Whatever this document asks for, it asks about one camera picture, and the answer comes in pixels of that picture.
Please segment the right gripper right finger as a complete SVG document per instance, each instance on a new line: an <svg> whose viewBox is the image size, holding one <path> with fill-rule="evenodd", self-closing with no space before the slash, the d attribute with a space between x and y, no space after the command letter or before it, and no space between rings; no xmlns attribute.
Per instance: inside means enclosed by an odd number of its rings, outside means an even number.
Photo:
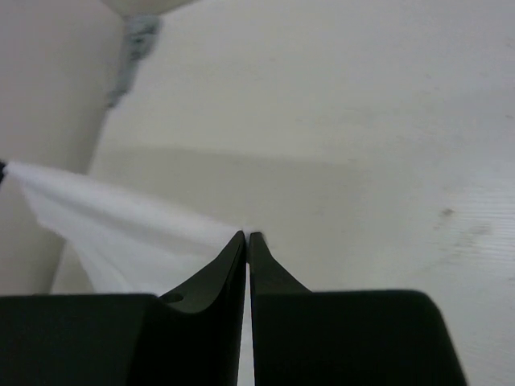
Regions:
<svg viewBox="0 0 515 386"><path fill-rule="evenodd" d="M415 290L313 292L249 238L258 385L464 385L439 308Z"/></svg>

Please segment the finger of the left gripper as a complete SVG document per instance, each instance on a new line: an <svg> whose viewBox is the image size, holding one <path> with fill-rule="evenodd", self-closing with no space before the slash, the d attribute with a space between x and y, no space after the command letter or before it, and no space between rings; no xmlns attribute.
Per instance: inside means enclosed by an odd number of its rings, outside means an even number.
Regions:
<svg viewBox="0 0 515 386"><path fill-rule="evenodd" d="M0 160L0 184L2 184L4 178L6 177L6 166L7 163L3 160Z"/></svg>

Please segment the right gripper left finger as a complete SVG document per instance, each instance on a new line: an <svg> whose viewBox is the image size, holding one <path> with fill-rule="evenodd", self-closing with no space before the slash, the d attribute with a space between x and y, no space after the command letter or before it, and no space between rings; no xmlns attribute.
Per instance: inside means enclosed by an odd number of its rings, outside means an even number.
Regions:
<svg viewBox="0 0 515 386"><path fill-rule="evenodd" d="M77 294L1 300L4 385L234 385L245 236L163 296Z"/></svg>

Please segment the white tank top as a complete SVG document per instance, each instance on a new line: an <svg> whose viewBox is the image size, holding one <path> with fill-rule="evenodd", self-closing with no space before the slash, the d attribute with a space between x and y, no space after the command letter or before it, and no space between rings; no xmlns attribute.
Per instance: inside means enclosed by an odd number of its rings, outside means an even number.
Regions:
<svg viewBox="0 0 515 386"><path fill-rule="evenodd" d="M237 228L158 199L64 170L8 162L38 224L75 250L99 294L149 294L185 318L192 333L189 385L251 385L246 236ZM210 317L220 311L219 318Z"/></svg>

